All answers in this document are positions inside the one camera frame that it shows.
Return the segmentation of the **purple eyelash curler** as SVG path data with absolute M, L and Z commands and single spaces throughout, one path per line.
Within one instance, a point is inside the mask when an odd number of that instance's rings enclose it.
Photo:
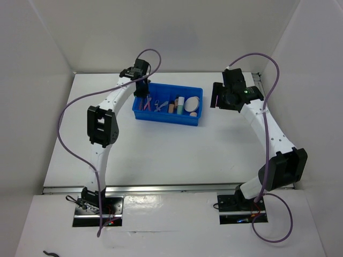
M 156 100 L 154 105 L 155 105 L 155 112 L 160 112 L 162 110 L 162 108 L 166 107 L 169 104 L 169 101 L 164 101 L 162 103 L 160 103 L 159 100 Z

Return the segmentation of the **beige square foundation bottle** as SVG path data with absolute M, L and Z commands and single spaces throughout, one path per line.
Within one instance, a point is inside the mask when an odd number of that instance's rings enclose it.
M 168 113 L 169 114 L 173 114 L 174 113 L 174 109 L 175 109 L 175 105 L 174 104 L 169 104 Z

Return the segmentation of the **green bottle white cap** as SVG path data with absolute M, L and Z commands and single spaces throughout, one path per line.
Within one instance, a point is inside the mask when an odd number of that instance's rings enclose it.
M 182 97 L 182 96 L 178 97 L 178 103 L 177 103 L 177 114 L 178 115 L 182 115 L 183 114 L 184 100 L 185 100 L 184 97 Z

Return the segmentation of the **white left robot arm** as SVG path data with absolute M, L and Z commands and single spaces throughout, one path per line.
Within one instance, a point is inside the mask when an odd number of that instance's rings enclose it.
M 145 98 L 148 94 L 149 80 L 132 82 L 147 75 L 150 64 L 142 59 L 136 59 L 132 67 L 123 70 L 117 82 L 118 89 L 97 106 L 87 110 L 87 135 L 91 143 L 91 173 L 90 180 L 81 192 L 81 199 L 87 208 L 95 213 L 101 213 L 106 207 L 106 167 L 112 145 L 119 136 L 117 115 L 130 95 Z

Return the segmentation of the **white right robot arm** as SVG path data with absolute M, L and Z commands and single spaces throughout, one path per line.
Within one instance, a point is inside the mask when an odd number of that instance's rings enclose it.
M 245 210 L 261 193 L 299 182 L 308 154 L 297 148 L 283 133 L 269 109 L 264 96 L 256 86 L 248 87 L 241 69 L 226 68 L 223 82 L 213 84 L 212 108 L 240 113 L 250 124 L 266 151 L 266 163 L 255 178 L 235 190 L 236 208 Z

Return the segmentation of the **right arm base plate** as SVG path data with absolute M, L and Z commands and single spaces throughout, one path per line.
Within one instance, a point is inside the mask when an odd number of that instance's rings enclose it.
M 235 195 L 218 195 L 213 208 L 219 212 L 220 224 L 267 223 L 264 200 L 254 203 L 253 199 L 238 202 Z

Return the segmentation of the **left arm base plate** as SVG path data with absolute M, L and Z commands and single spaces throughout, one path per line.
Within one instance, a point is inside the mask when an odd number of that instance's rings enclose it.
M 85 203 L 81 197 L 76 199 L 70 195 L 66 199 L 75 204 L 72 226 L 74 228 L 96 227 L 100 224 L 99 208 Z M 122 226 L 124 198 L 107 197 L 102 206 L 102 224 L 107 227 Z

